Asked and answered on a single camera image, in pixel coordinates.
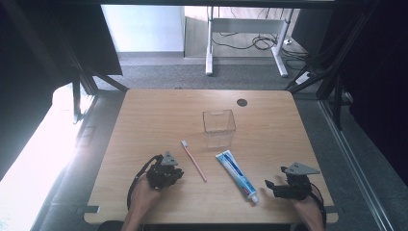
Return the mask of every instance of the blue toothpaste tube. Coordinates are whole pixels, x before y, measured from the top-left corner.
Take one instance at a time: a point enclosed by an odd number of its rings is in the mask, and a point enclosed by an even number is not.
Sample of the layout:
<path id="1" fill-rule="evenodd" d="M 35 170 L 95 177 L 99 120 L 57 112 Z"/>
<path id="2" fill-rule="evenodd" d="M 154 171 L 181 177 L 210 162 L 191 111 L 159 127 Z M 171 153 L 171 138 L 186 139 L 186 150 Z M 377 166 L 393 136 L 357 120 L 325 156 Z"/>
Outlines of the blue toothpaste tube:
<path id="1" fill-rule="evenodd" d="M 252 199 L 254 203 L 257 203 L 259 199 L 256 196 L 255 188 L 243 174 L 242 170 L 235 161 L 231 151 L 226 150 L 216 155 L 216 157 L 217 160 L 219 160 L 222 163 L 222 165 L 228 170 L 232 178 L 234 178 L 235 182 L 238 184 L 246 198 Z"/>

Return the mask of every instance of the human hand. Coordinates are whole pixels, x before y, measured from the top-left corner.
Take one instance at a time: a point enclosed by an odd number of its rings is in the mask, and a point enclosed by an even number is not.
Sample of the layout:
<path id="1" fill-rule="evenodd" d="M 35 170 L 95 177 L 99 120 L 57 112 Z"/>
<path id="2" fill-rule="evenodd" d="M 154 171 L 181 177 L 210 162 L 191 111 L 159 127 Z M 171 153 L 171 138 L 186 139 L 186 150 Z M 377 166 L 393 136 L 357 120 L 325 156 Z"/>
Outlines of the human hand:
<path id="1" fill-rule="evenodd" d="M 312 185 L 312 193 L 322 201 L 319 190 Z M 317 202 L 308 195 L 304 200 L 288 199 L 309 231 L 324 231 L 323 218 Z"/>
<path id="2" fill-rule="evenodd" d="M 159 202 L 159 199 L 165 190 L 166 189 L 152 189 L 146 174 L 143 174 L 132 191 L 129 212 L 121 230 L 138 230 L 144 215 Z"/>

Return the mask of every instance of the power strip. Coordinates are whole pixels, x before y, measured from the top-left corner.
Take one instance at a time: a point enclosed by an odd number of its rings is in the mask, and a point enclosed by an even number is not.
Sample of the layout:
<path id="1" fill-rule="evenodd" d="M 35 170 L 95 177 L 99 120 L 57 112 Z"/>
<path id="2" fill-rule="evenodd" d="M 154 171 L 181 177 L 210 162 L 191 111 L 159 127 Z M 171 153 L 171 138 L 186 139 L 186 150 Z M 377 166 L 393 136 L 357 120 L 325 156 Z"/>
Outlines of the power strip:
<path id="1" fill-rule="evenodd" d="M 303 84 L 306 80 L 309 79 L 309 77 L 311 77 L 312 74 L 309 71 L 304 72 L 298 79 L 296 79 L 296 83 L 298 85 Z"/>

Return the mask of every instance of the clear plastic container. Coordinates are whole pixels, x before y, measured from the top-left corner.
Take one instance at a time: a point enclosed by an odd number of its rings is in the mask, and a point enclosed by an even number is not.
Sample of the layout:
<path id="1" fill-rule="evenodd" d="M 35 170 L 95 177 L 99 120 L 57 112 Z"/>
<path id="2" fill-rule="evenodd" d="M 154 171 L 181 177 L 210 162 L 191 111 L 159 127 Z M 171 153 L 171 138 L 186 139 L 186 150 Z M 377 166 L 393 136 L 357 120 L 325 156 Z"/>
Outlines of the clear plastic container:
<path id="1" fill-rule="evenodd" d="M 231 146 L 236 130 L 231 110 L 204 112 L 203 120 L 208 148 Z"/>

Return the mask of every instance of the wooden tabletop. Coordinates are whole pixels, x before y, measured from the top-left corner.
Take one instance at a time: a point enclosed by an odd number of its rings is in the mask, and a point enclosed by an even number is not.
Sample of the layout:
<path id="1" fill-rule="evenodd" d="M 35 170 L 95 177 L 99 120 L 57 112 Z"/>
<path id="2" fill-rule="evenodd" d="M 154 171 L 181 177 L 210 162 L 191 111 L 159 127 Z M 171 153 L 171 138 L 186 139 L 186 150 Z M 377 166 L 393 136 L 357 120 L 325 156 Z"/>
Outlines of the wooden tabletop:
<path id="1" fill-rule="evenodd" d="M 241 107 L 237 100 L 245 99 Z M 237 130 L 231 152 L 258 192 L 254 205 L 239 191 L 217 161 L 223 150 L 209 150 L 202 112 L 230 109 Z M 204 183 L 181 145 L 207 177 Z M 292 95 L 280 90 L 128 90 L 99 170 L 89 206 L 99 213 L 85 214 L 89 223 L 124 220 L 126 196 L 133 178 L 153 156 L 169 151 L 184 170 L 145 223 L 293 223 L 299 222 L 287 200 L 275 198 L 265 179 L 286 185 L 280 167 L 300 162 L 319 169 Z M 310 175 L 325 205 L 333 201 L 323 174 Z M 337 214 L 328 216 L 335 222 Z"/>

